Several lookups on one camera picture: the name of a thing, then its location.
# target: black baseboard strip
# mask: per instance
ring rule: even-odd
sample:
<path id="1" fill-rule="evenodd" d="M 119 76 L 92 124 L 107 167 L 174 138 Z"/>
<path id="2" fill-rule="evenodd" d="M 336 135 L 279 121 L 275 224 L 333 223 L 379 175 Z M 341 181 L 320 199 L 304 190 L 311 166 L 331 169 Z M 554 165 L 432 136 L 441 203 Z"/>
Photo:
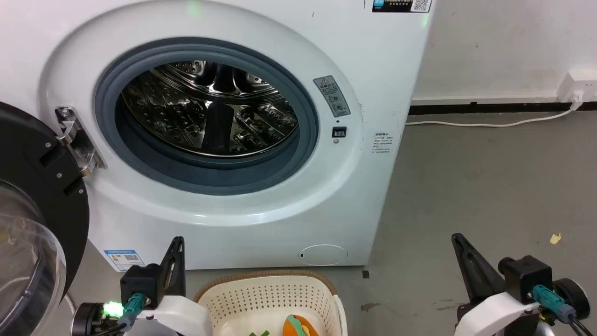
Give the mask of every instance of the black baseboard strip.
<path id="1" fill-rule="evenodd" d="M 564 112 L 571 103 L 517 103 L 517 104 L 477 104 L 464 105 L 419 105 L 411 106 L 408 115 L 458 114 L 458 113 L 520 113 L 520 112 Z M 597 102 L 586 102 L 578 111 L 595 111 Z"/>

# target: door hinge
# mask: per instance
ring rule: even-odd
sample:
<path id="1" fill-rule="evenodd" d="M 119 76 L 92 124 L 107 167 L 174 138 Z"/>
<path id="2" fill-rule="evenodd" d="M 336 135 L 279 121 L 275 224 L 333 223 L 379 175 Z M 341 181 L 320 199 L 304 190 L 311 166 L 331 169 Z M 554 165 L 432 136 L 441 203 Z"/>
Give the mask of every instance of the door hinge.
<path id="1" fill-rule="evenodd" d="M 88 176 L 95 168 L 105 168 L 104 162 L 81 125 L 74 107 L 58 106 L 54 112 L 62 129 L 62 135 L 56 136 L 56 139 L 68 147 L 75 157 L 81 174 Z"/>

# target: concrete floor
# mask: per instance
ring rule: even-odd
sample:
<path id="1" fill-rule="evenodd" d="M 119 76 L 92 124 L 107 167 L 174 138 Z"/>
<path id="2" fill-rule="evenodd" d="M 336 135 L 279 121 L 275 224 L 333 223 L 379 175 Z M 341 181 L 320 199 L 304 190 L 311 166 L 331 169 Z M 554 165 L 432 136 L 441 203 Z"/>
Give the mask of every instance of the concrete floor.
<path id="1" fill-rule="evenodd" d="M 547 114 L 448 115 L 462 123 Z M 532 254 L 597 298 L 597 112 L 507 129 L 409 126 L 404 133 L 369 265 L 318 268 L 344 302 L 350 335 L 450 335 L 466 290 L 450 235 L 463 233 L 492 265 Z M 552 234 L 562 233 L 553 245 Z M 193 297 L 243 270 L 190 271 Z M 119 278 L 88 244 L 71 294 L 76 303 L 119 300 Z M 363 305 L 378 304 L 368 311 Z M 67 335 L 63 303 L 47 335 Z M 597 319 L 585 323 L 597 331 Z M 573 335 L 567 326 L 558 335 Z"/>

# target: laundry basket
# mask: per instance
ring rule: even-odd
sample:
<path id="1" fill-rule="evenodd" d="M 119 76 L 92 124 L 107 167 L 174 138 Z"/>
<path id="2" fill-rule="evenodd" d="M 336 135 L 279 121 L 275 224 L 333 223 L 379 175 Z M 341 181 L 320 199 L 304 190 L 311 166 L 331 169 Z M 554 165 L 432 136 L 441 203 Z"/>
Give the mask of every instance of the laundry basket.
<path id="1" fill-rule="evenodd" d="M 347 336 L 346 314 L 327 278 L 311 271 L 274 270 L 225 277 L 203 287 L 195 302 L 210 312 L 214 336 L 282 335 L 290 314 L 319 336 Z"/>

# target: screw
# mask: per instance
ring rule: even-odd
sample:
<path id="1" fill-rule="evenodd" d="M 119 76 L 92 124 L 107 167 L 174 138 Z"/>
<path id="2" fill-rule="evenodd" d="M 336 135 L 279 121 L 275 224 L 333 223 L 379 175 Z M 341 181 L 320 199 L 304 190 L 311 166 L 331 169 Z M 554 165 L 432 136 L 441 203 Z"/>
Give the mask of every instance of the screw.
<path id="1" fill-rule="evenodd" d="M 60 114 L 63 117 L 69 117 L 70 116 L 70 109 L 69 108 L 61 108 L 60 109 Z"/>

